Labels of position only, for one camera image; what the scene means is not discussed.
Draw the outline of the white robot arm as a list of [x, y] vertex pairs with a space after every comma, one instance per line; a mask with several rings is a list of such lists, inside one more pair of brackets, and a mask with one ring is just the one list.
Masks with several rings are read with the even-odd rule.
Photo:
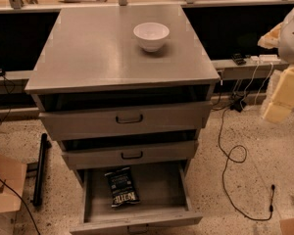
[[294, 109], [294, 8], [271, 31], [263, 35], [258, 45], [276, 48], [281, 60], [289, 64], [278, 78], [273, 91], [265, 100], [263, 119], [278, 123], [285, 120]]

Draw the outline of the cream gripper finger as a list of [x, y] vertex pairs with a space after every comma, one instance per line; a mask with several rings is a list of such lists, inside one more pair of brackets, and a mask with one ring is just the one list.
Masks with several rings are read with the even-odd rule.
[[285, 120], [294, 109], [294, 65], [286, 70], [274, 70], [261, 107], [264, 120], [279, 123]]
[[266, 49], [273, 49], [279, 47], [280, 41], [280, 31], [282, 23], [277, 24], [273, 29], [263, 35], [259, 41], [258, 45]]

